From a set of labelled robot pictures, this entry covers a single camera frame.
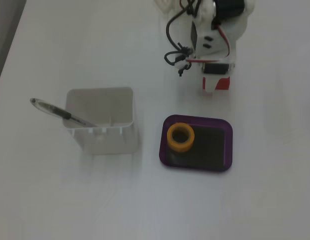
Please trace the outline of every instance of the white table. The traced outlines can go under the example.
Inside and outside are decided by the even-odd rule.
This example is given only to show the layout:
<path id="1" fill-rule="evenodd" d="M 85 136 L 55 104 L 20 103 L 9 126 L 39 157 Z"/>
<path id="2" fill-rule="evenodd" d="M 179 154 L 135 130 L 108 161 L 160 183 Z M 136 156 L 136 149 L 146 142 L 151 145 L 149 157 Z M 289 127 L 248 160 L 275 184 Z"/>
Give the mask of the white table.
<path id="1" fill-rule="evenodd" d="M 310 240 L 310 0 L 257 1 L 213 96 L 165 63 L 167 19 L 151 0 L 28 0 L 0 79 L 0 240 Z M 118 86 L 135 93 L 134 155 L 90 159 L 29 103 Z M 165 167 L 172 114 L 229 121 L 232 168 Z"/>

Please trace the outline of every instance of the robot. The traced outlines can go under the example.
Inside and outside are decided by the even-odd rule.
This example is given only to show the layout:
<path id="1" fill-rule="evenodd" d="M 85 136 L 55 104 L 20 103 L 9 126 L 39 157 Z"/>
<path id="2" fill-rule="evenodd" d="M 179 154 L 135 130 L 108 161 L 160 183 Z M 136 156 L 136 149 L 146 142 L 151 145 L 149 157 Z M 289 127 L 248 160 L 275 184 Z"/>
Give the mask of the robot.
<path id="1" fill-rule="evenodd" d="M 168 12 L 179 1 L 179 12 L 166 26 L 167 38 L 175 50 L 164 56 L 165 61 L 178 68 L 179 76 L 189 70 L 192 64 L 198 65 L 202 87 L 206 92 L 228 90 L 230 76 L 236 65 L 236 41 L 246 30 L 255 0 L 155 1 L 163 12 Z M 191 47 L 176 44 L 170 35 L 171 23 L 185 13 L 192 16 Z"/>

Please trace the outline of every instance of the black pen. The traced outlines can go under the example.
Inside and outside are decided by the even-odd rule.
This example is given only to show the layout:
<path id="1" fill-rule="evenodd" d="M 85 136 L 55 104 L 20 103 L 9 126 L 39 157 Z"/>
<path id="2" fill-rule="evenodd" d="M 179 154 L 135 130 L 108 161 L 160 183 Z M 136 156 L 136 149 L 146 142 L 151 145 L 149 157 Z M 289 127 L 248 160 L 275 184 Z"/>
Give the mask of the black pen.
<path id="1" fill-rule="evenodd" d="M 62 119 L 69 120 L 70 122 L 78 124 L 82 127 L 85 127 L 85 128 L 98 127 L 95 124 L 92 124 L 88 121 L 85 121 L 85 120 L 81 119 L 80 117 L 75 116 L 75 115 L 73 115 L 73 114 L 71 114 L 71 113 L 69 113 L 69 112 L 65 111 L 64 109 L 61 109 L 57 106 L 51 105 L 51 104 L 49 104 L 43 100 L 40 100 L 37 98 L 31 98 L 30 102 L 35 108 L 43 111 L 44 113 L 53 115 L 55 117 L 61 117 Z"/>

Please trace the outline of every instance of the yellow ring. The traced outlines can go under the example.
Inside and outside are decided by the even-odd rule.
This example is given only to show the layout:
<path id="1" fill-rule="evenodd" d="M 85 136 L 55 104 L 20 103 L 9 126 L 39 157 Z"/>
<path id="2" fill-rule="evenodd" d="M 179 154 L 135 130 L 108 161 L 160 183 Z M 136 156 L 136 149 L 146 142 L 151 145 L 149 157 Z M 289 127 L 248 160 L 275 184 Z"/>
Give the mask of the yellow ring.
<path id="1" fill-rule="evenodd" d="M 173 133 L 175 131 L 184 132 L 188 136 L 187 141 L 183 143 L 175 141 L 173 139 Z M 194 138 L 195 138 L 195 134 L 194 134 L 193 128 L 186 123 L 181 123 L 181 122 L 175 123 L 172 126 L 170 126 L 170 128 L 167 131 L 167 144 L 170 149 L 172 149 L 173 151 L 177 153 L 185 153 L 189 151 L 193 146 Z"/>

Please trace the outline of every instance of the white pen holder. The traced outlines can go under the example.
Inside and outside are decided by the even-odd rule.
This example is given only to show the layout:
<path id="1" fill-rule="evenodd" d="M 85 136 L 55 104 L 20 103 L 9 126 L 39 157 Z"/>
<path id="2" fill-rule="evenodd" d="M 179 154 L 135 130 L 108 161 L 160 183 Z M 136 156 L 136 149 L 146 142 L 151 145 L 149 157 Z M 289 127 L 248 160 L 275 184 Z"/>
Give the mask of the white pen holder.
<path id="1" fill-rule="evenodd" d="M 63 119 L 63 125 L 91 155 L 130 154 L 139 146 L 134 94 L 130 87 L 73 89 L 66 111 L 98 127 L 81 127 Z"/>

